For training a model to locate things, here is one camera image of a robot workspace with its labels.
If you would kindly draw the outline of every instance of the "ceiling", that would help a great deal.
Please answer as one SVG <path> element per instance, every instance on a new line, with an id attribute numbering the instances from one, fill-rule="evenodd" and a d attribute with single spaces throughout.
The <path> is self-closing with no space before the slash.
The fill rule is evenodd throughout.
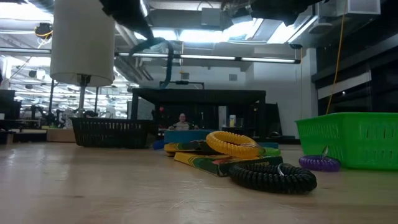
<path id="1" fill-rule="evenodd" d="M 301 30 L 299 35 L 292 43 L 302 44 L 305 47 L 319 47 L 328 45 L 338 39 L 339 25 L 341 24 L 341 15 L 338 15 L 336 4 L 343 0 L 331 0 L 327 13 L 320 8 L 317 15 L 320 19 L 332 24 L 332 30 L 327 34 L 312 35 L 308 30 L 316 25 L 314 18 L 314 9 L 309 7 L 305 12 L 299 15 L 294 25 L 286 27 L 282 21 L 264 19 L 261 21 L 253 20 L 244 24 L 232 26 L 231 19 L 222 19 L 218 28 L 210 29 L 203 26 L 203 13 L 212 8 L 220 8 L 220 1 L 210 1 L 209 4 L 201 1 L 164 1 L 147 0 L 143 1 L 148 11 L 147 20 L 152 26 L 154 34 L 169 37 L 177 40 L 174 42 L 176 49 L 184 54 L 191 55 L 224 55 L 236 57 L 275 57 L 275 58 L 298 58 L 300 53 L 293 50 L 287 44 L 294 34 Z M 4 3 L 0 0 L 0 47 L 15 48 L 37 48 L 41 43 L 33 33 L 33 29 L 40 22 L 53 22 L 51 14 L 41 11 L 29 4 Z M 347 20 L 349 32 L 359 29 L 367 24 L 375 15 L 356 16 L 350 14 Z M 190 30 L 203 30 L 207 33 L 188 35 Z M 140 35 L 135 34 L 121 26 L 116 26 L 115 33 L 117 52 L 129 52 L 129 50 L 140 41 Z M 51 42 L 42 46 L 43 49 L 51 49 Z M 165 52 L 164 46 L 154 47 L 150 52 Z M 49 77 L 49 59 L 32 58 L 26 65 L 26 69 L 18 70 L 16 66 L 25 64 L 29 57 L 18 57 L 5 55 L 2 59 L 8 58 L 8 64 L 12 64 L 10 81 L 11 89 L 19 92 L 19 99 L 22 99 L 25 106 L 38 104 L 48 107 L 51 78 Z M 165 60 L 161 59 L 136 59 L 125 58 L 122 61 L 115 61 L 115 81 L 113 87 L 104 87 L 99 96 L 99 108 L 105 110 L 106 106 L 115 106 L 118 116 L 125 117 L 127 111 L 126 100 L 130 99 L 131 94 L 127 93 L 129 85 L 136 86 L 140 82 L 151 81 L 153 77 L 147 68 L 164 67 Z M 249 62 L 228 62 L 217 60 L 177 60 L 175 65 L 183 67 L 228 67 L 240 68 L 245 72 L 251 63 Z M 29 77 L 30 69 L 37 70 L 39 75 L 35 78 Z M 86 98 L 92 98 L 95 94 L 95 88 L 87 88 Z M 76 108 L 78 102 L 78 88 L 62 83 L 55 87 L 57 93 L 54 98 L 54 109 Z M 94 108 L 93 100 L 85 101 L 85 108 L 92 110 Z"/>

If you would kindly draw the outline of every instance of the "green plastic basket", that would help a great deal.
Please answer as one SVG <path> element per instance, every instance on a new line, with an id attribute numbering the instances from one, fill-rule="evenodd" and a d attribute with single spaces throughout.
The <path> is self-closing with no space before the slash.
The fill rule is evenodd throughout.
<path id="1" fill-rule="evenodd" d="M 398 170 L 398 113 L 335 113 L 296 123 L 305 155 L 328 146 L 343 167 Z"/>

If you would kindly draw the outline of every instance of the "yellow coiled keychain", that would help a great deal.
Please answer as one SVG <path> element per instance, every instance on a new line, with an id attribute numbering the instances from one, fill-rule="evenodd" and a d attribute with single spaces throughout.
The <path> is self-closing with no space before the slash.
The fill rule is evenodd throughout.
<path id="1" fill-rule="evenodd" d="M 207 135 L 207 145 L 222 154 L 242 159 L 254 159 L 265 154 L 265 149 L 255 140 L 226 131 L 215 131 Z"/>

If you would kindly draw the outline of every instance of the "person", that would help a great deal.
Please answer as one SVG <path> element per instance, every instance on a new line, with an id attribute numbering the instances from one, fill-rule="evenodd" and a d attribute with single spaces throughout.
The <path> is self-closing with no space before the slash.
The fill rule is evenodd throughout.
<path id="1" fill-rule="evenodd" d="M 188 131 L 190 128 L 190 123 L 187 122 L 187 117 L 184 113 L 180 114 L 179 122 L 175 125 L 170 126 L 169 130 L 176 130 L 176 131 Z"/>

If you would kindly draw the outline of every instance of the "white wall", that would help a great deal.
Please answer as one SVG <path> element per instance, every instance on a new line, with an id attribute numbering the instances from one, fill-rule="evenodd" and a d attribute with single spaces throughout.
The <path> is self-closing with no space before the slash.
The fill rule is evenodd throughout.
<path id="1" fill-rule="evenodd" d="M 246 74 L 246 89 L 267 91 L 267 103 L 279 106 L 284 135 L 299 137 L 296 120 L 317 116 L 315 50 L 307 50 L 301 65 L 254 63 Z"/>
<path id="2" fill-rule="evenodd" d="M 159 86 L 159 81 L 164 81 L 166 77 L 165 68 L 147 67 L 146 69 L 155 80 L 151 82 L 142 82 L 140 85 Z M 240 68 L 211 67 L 208 69 L 207 67 L 174 67 L 172 70 L 172 81 L 181 80 L 181 70 L 190 74 L 190 79 L 188 81 L 204 82 L 206 89 L 239 90 L 245 88 L 246 73 L 241 72 Z M 237 74 L 238 80 L 235 82 L 229 81 L 229 74 Z"/>

